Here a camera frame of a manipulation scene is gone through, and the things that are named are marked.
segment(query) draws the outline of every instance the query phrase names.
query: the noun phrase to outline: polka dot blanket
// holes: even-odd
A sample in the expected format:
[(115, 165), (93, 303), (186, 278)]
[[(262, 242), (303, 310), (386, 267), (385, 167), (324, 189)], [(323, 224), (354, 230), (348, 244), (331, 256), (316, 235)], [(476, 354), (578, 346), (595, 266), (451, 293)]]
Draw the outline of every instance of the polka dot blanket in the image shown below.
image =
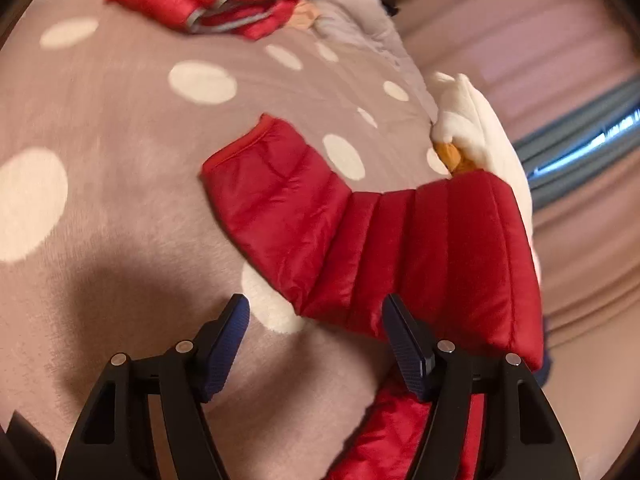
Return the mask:
[(296, 317), (216, 224), (198, 172), (266, 112), (354, 190), (447, 178), (399, 73), (292, 28), (184, 36), (103, 0), (35, 0), (0, 74), (0, 424), (18, 410), (60, 455), (112, 354), (163, 352), (243, 292), (250, 326), (205, 407), (226, 468), (322, 478), (390, 352)]

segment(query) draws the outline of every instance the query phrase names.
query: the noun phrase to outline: pink curtain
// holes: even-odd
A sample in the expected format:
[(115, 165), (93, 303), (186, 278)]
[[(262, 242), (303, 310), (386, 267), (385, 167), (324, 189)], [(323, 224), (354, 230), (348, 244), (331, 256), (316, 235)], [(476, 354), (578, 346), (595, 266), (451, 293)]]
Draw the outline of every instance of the pink curtain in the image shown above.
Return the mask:
[(466, 73), (511, 140), (638, 73), (604, 0), (410, 0), (396, 25), (423, 76)]

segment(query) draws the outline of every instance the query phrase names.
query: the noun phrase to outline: silver screw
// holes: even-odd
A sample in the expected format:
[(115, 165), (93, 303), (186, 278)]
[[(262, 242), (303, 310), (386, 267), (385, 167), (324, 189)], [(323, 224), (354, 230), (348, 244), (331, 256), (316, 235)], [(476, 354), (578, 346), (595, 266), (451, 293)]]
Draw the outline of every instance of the silver screw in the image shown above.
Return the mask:
[(127, 356), (124, 354), (116, 354), (111, 358), (113, 366), (120, 366), (127, 362)]
[(518, 366), (522, 362), (520, 356), (514, 353), (508, 353), (504, 358), (510, 365), (513, 366)]
[(449, 340), (443, 339), (442, 341), (438, 341), (438, 350), (441, 352), (446, 352), (450, 354), (456, 349), (456, 346)]
[(188, 340), (180, 341), (175, 346), (175, 351), (178, 352), (178, 354), (188, 354), (191, 350), (193, 350), (193, 343)]

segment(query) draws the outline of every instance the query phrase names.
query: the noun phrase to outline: yellow object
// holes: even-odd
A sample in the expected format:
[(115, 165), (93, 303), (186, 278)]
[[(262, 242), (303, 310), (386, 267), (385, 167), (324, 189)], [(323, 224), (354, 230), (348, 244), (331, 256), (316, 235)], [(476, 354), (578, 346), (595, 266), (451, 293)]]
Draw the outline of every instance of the yellow object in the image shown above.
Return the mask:
[(465, 154), (449, 142), (434, 142), (433, 149), (452, 175), (476, 170), (478, 167)]

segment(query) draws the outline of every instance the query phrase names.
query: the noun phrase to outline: white polka dot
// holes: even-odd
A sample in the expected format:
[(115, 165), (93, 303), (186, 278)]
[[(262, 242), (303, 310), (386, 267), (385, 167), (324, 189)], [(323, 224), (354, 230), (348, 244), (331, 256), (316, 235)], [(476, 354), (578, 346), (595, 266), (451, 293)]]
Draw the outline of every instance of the white polka dot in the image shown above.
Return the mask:
[(409, 94), (407, 94), (407, 92), (405, 92), (402, 87), (398, 86), (393, 81), (385, 81), (385, 84), (383, 85), (383, 87), (385, 89), (386, 94), (390, 95), (394, 99), (398, 99), (398, 101), (409, 100)]
[(45, 240), (65, 209), (67, 186), (65, 167), (45, 148), (0, 167), (0, 261), (21, 260)]
[(169, 85), (196, 104), (219, 105), (238, 91), (236, 79), (224, 68), (205, 61), (181, 61), (169, 72)]
[(249, 299), (251, 313), (269, 330), (281, 334), (299, 332), (307, 320), (297, 316), (285, 300), (247, 262), (242, 265), (242, 293)]
[(367, 112), (366, 110), (363, 110), (362, 108), (358, 108), (358, 113), (362, 116), (362, 118), (365, 121), (367, 121), (367, 123), (371, 124), (371, 126), (373, 126), (374, 128), (378, 127), (378, 123), (373, 117), (371, 117), (371, 114), (369, 112)]
[(40, 37), (40, 46), (47, 50), (73, 46), (86, 40), (97, 28), (95, 18), (70, 18), (45, 30)]
[(316, 47), (318, 48), (318, 53), (320, 54), (320, 56), (324, 57), (327, 61), (331, 61), (333, 63), (338, 62), (338, 55), (324, 43), (320, 43), (318, 41), (316, 43)]
[(351, 180), (364, 178), (364, 164), (356, 149), (346, 139), (334, 134), (325, 135), (322, 139), (329, 159), (345, 177)]
[(274, 44), (268, 44), (264, 49), (267, 54), (273, 57), (273, 59), (282, 63), (287, 68), (292, 70), (302, 70), (302, 61), (300, 61), (298, 56), (290, 50)]
[(436, 173), (439, 173), (441, 175), (450, 174), (449, 170), (444, 165), (444, 162), (440, 160), (440, 157), (436, 153), (436, 150), (434, 150), (433, 148), (429, 148), (429, 151), (427, 152), (427, 163), (429, 167)]

